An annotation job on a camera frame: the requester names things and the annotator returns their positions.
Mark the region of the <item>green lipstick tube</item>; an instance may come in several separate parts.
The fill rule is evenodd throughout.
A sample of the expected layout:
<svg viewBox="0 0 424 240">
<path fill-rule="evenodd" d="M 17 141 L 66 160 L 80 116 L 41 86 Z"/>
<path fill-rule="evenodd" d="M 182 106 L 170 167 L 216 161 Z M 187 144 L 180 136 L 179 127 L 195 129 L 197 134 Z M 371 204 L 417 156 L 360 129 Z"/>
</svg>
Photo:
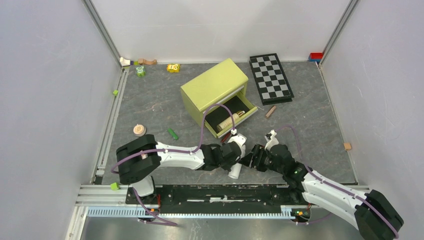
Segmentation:
<svg viewBox="0 0 424 240">
<path fill-rule="evenodd" d="M 179 139 L 179 136 L 176 134 L 176 132 L 172 128 L 168 128 L 167 131 L 175 141 Z"/>
</svg>

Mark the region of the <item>green drawer cabinet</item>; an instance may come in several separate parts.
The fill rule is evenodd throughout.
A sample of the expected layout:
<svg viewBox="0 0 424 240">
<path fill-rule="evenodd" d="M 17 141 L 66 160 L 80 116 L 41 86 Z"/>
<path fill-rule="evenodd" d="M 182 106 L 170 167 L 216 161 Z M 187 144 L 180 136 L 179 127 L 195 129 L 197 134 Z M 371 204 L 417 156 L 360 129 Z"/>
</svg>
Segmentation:
<svg viewBox="0 0 424 240">
<path fill-rule="evenodd" d="M 230 58 L 216 64 L 180 87 L 185 109 L 200 126 L 206 127 L 214 137 L 221 138 L 231 131 L 232 121 L 227 110 L 212 107 L 202 122 L 205 111 L 213 104 L 226 106 L 235 116 L 236 125 L 258 111 L 246 96 L 247 75 Z"/>
</svg>

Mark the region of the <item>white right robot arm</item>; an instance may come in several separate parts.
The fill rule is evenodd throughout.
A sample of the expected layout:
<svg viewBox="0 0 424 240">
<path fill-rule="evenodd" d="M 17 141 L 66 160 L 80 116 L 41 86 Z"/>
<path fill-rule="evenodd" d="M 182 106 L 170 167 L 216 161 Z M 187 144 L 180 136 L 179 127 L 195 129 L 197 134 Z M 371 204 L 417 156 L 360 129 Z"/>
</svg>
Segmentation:
<svg viewBox="0 0 424 240">
<path fill-rule="evenodd" d="M 266 149 L 257 144 L 240 163 L 259 172 L 281 174 L 293 203 L 306 201 L 329 211 L 355 227 L 365 240 L 399 238 L 404 220 L 381 192 L 364 192 L 328 179 L 296 161 L 286 145 Z"/>
</svg>

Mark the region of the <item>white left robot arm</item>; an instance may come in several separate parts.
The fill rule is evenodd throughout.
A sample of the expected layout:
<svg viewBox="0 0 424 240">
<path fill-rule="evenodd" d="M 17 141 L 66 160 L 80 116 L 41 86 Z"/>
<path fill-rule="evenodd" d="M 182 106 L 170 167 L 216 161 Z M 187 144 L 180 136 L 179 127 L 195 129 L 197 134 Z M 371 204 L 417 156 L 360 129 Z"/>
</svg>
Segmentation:
<svg viewBox="0 0 424 240">
<path fill-rule="evenodd" d="M 135 188 L 137 196 L 145 204 L 153 203 L 157 190 L 151 173 L 158 168 L 187 168 L 195 171 L 212 171 L 222 168 L 229 176 L 240 175 L 240 160 L 246 155 L 247 139 L 233 135 L 226 144 L 201 144 L 197 147 L 181 147 L 156 141 L 146 134 L 116 150 L 117 163 L 111 168 L 119 176 L 119 182 Z"/>
</svg>

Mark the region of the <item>white lotion tube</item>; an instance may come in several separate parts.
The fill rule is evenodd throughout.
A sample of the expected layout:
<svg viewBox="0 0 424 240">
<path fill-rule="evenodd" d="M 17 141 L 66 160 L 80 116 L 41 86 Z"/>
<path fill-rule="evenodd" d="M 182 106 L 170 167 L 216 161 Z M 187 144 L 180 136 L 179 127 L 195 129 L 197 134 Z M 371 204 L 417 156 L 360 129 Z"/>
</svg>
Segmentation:
<svg viewBox="0 0 424 240">
<path fill-rule="evenodd" d="M 230 168 L 230 171 L 228 172 L 228 176 L 232 179 L 237 180 L 240 176 L 241 168 L 242 168 L 242 164 L 240 164 L 240 163 L 234 164 Z"/>
</svg>

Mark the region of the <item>small round cream jar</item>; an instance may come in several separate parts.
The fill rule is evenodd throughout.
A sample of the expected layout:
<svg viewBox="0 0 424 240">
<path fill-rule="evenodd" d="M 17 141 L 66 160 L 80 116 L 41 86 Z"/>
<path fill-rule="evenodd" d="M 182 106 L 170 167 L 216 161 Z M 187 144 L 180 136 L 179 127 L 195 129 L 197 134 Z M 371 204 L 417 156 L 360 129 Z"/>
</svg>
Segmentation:
<svg viewBox="0 0 424 240">
<path fill-rule="evenodd" d="M 133 133 L 136 137 L 142 137 L 146 134 L 147 128 L 142 124 L 137 124 L 133 128 Z"/>
</svg>

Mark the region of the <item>red black lip pencil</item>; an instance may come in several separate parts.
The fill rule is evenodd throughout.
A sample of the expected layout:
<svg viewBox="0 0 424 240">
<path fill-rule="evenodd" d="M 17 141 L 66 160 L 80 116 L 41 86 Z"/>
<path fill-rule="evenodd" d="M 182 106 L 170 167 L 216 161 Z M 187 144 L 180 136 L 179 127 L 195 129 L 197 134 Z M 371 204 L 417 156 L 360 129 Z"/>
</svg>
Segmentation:
<svg viewBox="0 0 424 240">
<path fill-rule="evenodd" d="M 231 132 L 228 132 L 226 135 L 222 137 L 220 140 L 221 143 L 224 143 L 231 136 Z"/>
</svg>

